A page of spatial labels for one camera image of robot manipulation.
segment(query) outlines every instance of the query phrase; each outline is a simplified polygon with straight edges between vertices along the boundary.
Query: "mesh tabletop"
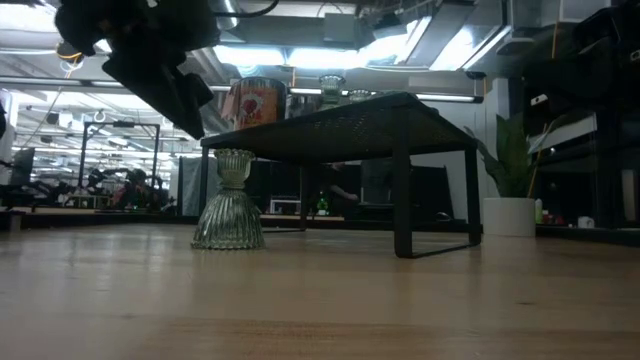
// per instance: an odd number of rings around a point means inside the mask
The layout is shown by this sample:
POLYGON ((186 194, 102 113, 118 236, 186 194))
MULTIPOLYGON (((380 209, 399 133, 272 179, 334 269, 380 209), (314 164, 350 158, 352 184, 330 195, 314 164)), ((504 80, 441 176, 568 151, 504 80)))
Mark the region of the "mesh tabletop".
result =
POLYGON ((475 147, 462 130, 414 95, 396 93, 360 103, 203 139, 212 149, 243 149, 293 163, 391 156, 398 122, 408 126, 411 154, 475 147))

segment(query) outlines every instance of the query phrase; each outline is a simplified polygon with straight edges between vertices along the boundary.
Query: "wooden table surface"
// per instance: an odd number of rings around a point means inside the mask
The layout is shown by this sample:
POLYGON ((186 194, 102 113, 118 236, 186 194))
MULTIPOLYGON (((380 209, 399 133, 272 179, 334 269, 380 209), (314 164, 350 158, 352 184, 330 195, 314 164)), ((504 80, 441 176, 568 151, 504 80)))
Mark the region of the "wooden table surface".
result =
POLYGON ((485 238, 400 260, 386 232, 245 252, 191 250, 193 232, 0 233, 0 359, 640 358, 639 249, 485 238))

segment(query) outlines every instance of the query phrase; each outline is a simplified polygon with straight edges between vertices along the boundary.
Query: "black metal table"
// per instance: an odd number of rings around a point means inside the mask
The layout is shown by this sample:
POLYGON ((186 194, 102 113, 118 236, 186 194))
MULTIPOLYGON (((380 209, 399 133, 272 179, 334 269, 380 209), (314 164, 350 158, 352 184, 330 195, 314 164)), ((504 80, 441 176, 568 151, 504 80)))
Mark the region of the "black metal table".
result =
MULTIPOLYGON (((308 168, 318 163, 393 158, 394 247, 400 258, 418 258, 481 242, 475 141, 414 95, 396 93, 310 115, 229 132, 201 141, 201 186, 206 189, 210 149, 243 149, 257 157, 301 167, 300 230, 306 230, 308 168), (426 253, 413 252, 409 174, 411 155, 464 151, 469 241, 426 253)), ((200 212, 206 193, 200 194, 200 212)))

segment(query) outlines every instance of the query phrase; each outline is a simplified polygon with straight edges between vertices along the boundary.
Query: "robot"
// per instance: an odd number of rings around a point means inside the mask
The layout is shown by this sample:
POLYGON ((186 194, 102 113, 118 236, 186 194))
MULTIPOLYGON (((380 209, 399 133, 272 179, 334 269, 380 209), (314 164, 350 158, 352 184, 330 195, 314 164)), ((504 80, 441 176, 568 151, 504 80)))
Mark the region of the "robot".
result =
POLYGON ((200 107, 213 99, 196 74, 178 66, 185 52, 218 44, 216 17, 254 13, 211 10, 209 0, 61 0, 55 23, 65 42, 85 56, 107 39, 113 52, 103 70, 195 139, 204 136, 200 107))

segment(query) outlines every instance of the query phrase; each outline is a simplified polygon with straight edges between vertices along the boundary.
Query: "fluorescent light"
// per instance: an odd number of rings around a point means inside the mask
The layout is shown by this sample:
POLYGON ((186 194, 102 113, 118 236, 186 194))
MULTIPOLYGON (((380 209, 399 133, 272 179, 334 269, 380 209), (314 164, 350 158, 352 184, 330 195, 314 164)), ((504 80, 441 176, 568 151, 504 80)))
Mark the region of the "fluorescent light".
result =
POLYGON ((511 32, 511 26, 507 25, 502 29, 498 35, 496 35, 487 45, 485 45, 480 51, 478 51, 469 61, 467 61, 462 68, 469 70, 478 60, 482 59, 487 53, 493 49, 507 34, 511 32))
POLYGON ((122 88, 122 84, 117 81, 92 81, 91 84, 93 86, 102 86, 102 87, 112 87, 112 88, 122 88))
POLYGON ((149 104, 135 95, 124 94, 93 94, 98 101, 117 104, 118 107, 135 112, 136 110, 153 110, 149 104))
MULTIPOLYGON (((14 146, 11 148, 11 150, 13 151, 19 151, 21 150, 20 147, 14 146)), ((82 150, 80 149, 62 149, 62 148, 54 148, 54 147, 40 147, 40 148, 35 148, 36 152, 44 152, 44 153, 56 153, 56 154, 71 154, 71 155, 80 155, 82 153, 82 150)), ((152 159, 153 158, 153 152, 147 152, 147 151, 130 151, 130 150, 103 150, 103 149, 87 149, 85 152, 87 155, 125 155, 125 156, 134 156, 136 158, 141 158, 141 159, 152 159)), ((159 160, 170 160, 172 153, 170 152, 158 152, 158 159, 159 160)), ((183 157, 200 157, 201 154, 200 153, 173 153, 177 156, 183 156, 183 157)))
POLYGON ((442 49, 436 61, 429 66, 431 71, 453 71, 459 69, 473 56, 473 34, 463 27, 442 49))
POLYGON ((401 34, 377 39, 360 49, 358 55, 365 63, 371 60, 386 59, 400 53, 404 49, 404 44, 408 38, 409 34, 401 34))
POLYGON ((111 52, 111 46, 109 45, 109 42, 107 41, 107 39, 102 39, 98 41, 96 43, 96 46, 104 52, 107 52, 107 53, 111 52))
POLYGON ((322 90, 320 89, 301 89, 301 88, 291 88, 289 92, 292 95, 320 95, 322 94, 322 90))
POLYGON ((129 142, 127 140, 124 139, 120 139, 120 138, 116 138, 116 137, 110 137, 107 139, 109 142, 112 142, 114 144, 120 145, 120 146, 127 146, 129 145, 129 142))
POLYGON ((413 29, 413 31, 410 32, 411 35, 409 35, 409 38, 407 39, 407 42, 404 45, 404 48, 398 53, 398 56, 396 57, 396 61, 395 61, 396 64, 405 62, 407 61, 407 59, 409 59, 409 56, 411 56, 411 53, 416 48, 416 45, 418 45, 418 42, 422 38, 422 35, 424 35, 424 32, 427 31, 427 28, 429 27, 430 22, 431 22, 431 16, 426 16, 420 19, 420 21, 418 22, 416 27, 413 29))
POLYGON ((303 69, 353 69, 366 63, 355 50, 297 48, 291 53, 288 65, 303 69))
POLYGON ((236 66, 282 65, 284 55, 276 48, 229 47, 218 45, 213 48, 218 60, 236 66))
POLYGON ((211 91, 229 91, 231 90, 231 85, 213 85, 209 86, 211 91))
POLYGON ((416 94, 418 100, 423 101, 450 101, 450 102, 474 102, 473 96, 461 95, 438 95, 438 94, 416 94))
MULTIPOLYGON (((291 95, 322 95, 321 89, 289 88, 291 95)), ((342 96, 349 96, 349 90, 342 90, 342 96)))
POLYGON ((96 130, 98 130, 98 132, 99 132, 100 134, 102 134, 102 135, 106 135, 106 136, 111 136, 111 135, 113 135, 112 133, 108 132, 107 130, 105 130, 105 129, 98 129, 97 127, 95 127, 95 126, 93 126, 93 125, 89 126, 89 130, 91 130, 91 131, 96 131, 96 130))
POLYGON ((0 76, 0 83, 17 85, 54 85, 54 86, 80 86, 82 82, 70 79, 45 79, 14 76, 0 76))

